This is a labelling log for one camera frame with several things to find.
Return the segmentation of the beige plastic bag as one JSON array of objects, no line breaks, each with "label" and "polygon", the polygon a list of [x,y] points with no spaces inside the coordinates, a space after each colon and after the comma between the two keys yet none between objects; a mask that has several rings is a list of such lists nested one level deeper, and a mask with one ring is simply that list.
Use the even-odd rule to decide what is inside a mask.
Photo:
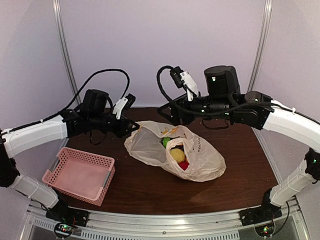
[{"label": "beige plastic bag", "polygon": [[211,181],[224,174],[224,157],[187,127],[150,120],[139,125],[124,142],[136,160],[193,182]]}]

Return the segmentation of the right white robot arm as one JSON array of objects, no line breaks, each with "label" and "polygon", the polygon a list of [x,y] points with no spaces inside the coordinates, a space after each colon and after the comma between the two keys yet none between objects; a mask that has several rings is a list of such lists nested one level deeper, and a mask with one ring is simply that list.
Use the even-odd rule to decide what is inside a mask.
[{"label": "right white robot arm", "polygon": [[275,132],[309,147],[296,170],[264,193],[256,216],[266,221],[291,197],[320,180],[320,123],[264,93],[242,94],[234,66],[209,67],[204,76],[207,96],[200,94],[189,72],[179,66],[162,66],[156,82],[168,103],[159,107],[158,113],[174,125],[188,125],[195,118],[224,119],[231,125]]}]

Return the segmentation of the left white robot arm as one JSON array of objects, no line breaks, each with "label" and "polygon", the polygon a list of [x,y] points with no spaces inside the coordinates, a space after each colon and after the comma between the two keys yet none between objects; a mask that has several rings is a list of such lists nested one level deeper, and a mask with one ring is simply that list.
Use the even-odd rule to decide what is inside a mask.
[{"label": "left white robot arm", "polygon": [[[139,128],[134,121],[122,115],[136,98],[132,94],[121,97],[111,104],[108,93],[89,89],[83,102],[75,109],[66,108],[45,119],[25,126],[8,128],[0,132],[0,185],[12,188],[34,201],[52,209],[61,222],[72,218],[72,211],[66,207],[58,194],[49,186],[23,175],[16,167],[14,157],[26,150],[55,141],[70,139],[80,134],[97,130],[106,135],[113,133],[122,138]],[[105,112],[106,104],[111,104],[110,112]]]}]

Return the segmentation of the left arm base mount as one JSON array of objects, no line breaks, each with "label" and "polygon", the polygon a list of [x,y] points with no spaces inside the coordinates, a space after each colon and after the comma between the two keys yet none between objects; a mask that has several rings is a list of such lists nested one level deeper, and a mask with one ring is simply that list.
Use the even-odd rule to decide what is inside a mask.
[{"label": "left arm base mount", "polygon": [[69,238],[78,227],[86,227],[89,212],[69,207],[63,199],[59,199],[56,205],[49,208],[41,203],[41,208],[46,211],[48,219],[57,221],[53,227],[53,233],[58,239]]}]

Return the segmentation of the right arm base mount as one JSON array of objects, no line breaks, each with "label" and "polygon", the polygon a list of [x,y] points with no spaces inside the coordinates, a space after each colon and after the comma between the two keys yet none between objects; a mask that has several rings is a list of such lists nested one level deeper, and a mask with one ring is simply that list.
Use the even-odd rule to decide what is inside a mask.
[{"label": "right arm base mount", "polygon": [[268,189],[263,194],[260,206],[239,211],[242,226],[257,225],[255,232],[259,237],[271,237],[276,228],[274,220],[283,215],[279,206],[271,204],[270,192]]}]

